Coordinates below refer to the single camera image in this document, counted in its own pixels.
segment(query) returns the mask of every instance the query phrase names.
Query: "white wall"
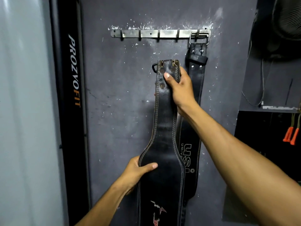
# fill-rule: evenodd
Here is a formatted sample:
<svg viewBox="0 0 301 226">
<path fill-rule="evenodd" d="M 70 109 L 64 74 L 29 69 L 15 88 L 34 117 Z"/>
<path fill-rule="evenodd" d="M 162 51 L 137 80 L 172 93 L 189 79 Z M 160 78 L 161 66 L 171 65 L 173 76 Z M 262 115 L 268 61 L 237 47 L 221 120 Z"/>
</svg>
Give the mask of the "white wall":
<svg viewBox="0 0 301 226">
<path fill-rule="evenodd" d="M 48 0 L 0 0 L 0 225 L 67 225 Z"/>
</svg>

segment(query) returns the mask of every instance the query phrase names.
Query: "human hand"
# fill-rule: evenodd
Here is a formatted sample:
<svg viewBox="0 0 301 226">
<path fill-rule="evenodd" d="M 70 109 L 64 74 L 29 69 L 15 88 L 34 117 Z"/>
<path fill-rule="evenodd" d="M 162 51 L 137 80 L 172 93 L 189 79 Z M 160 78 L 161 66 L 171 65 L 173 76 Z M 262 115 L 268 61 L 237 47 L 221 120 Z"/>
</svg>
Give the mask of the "human hand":
<svg viewBox="0 0 301 226">
<path fill-rule="evenodd" d="M 164 73 L 164 78 L 172 88 L 172 97 L 178 106 L 179 114 L 185 117 L 185 110 L 195 104 L 196 101 L 194 99 L 191 79 L 183 67 L 180 67 L 180 74 L 181 79 L 179 83 L 168 73 Z"/>
<path fill-rule="evenodd" d="M 124 172 L 119 177 L 119 180 L 127 189 L 126 194 L 129 194 L 133 190 L 134 186 L 137 184 L 137 182 L 139 182 L 142 175 L 158 167 L 157 163 L 149 163 L 143 167 L 139 167 L 138 161 L 139 156 L 131 158 Z"/>
</svg>

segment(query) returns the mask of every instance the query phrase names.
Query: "leather lifting belt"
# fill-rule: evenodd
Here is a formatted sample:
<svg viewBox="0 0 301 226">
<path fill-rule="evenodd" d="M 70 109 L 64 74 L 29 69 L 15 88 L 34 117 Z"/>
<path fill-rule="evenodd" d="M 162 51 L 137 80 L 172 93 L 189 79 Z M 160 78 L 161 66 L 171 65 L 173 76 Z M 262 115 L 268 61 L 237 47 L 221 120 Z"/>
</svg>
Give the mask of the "leather lifting belt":
<svg viewBox="0 0 301 226">
<path fill-rule="evenodd" d="M 206 44 L 192 43 L 185 57 L 185 64 L 189 67 L 188 74 L 192 81 L 194 98 L 200 105 L 205 76 Z M 187 201 L 197 190 L 201 140 L 190 124 L 182 117 L 179 133 L 178 150 L 185 164 L 185 189 L 182 210 L 182 222 L 185 224 Z"/>
<path fill-rule="evenodd" d="M 185 165 L 175 142 L 177 107 L 171 87 L 164 80 L 165 72 L 179 82 L 179 61 L 160 60 L 157 64 L 152 138 L 139 158 L 139 166 L 152 162 L 159 166 L 138 183 L 139 226 L 181 224 Z"/>
</svg>

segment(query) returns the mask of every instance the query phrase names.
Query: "black vertical post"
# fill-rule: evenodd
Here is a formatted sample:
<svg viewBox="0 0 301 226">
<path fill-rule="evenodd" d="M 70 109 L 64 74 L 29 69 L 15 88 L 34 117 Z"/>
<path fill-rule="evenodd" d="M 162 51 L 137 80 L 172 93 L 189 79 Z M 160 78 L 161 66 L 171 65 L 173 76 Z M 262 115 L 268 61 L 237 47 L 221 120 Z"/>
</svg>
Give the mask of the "black vertical post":
<svg viewBox="0 0 301 226">
<path fill-rule="evenodd" d="M 77 2 L 50 0 L 70 226 L 89 211 Z"/>
</svg>

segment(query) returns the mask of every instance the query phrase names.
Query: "orange handle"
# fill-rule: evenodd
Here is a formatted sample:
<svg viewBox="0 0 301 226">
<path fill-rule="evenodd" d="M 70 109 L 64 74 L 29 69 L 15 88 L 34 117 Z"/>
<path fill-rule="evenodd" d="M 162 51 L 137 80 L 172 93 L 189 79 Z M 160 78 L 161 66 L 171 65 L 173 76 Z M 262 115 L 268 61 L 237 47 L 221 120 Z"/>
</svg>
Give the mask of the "orange handle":
<svg viewBox="0 0 301 226">
<path fill-rule="evenodd" d="M 296 128 L 296 131 L 295 131 L 295 134 L 293 136 L 293 139 L 292 141 L 290 142 L 291 145 L 295 145 L 295 142 L 296 142 L 296 138 L 297 138 L 297 135 L 299 133 L 299 128 Z"/>
<path fill-rule="evenodd" d="M 287 131 L 286 134 L 285 134 L 285 137 L 284 137 L 284 139 L 283 139 L 283 142 L 290 142 L 290 138 L 291 138 L 291 136 L 292 136 L 293 130 L 294 130 L 294 127 L 289 127 L 289 128 L 288 128 L 288 131 Z"/>
</svg>

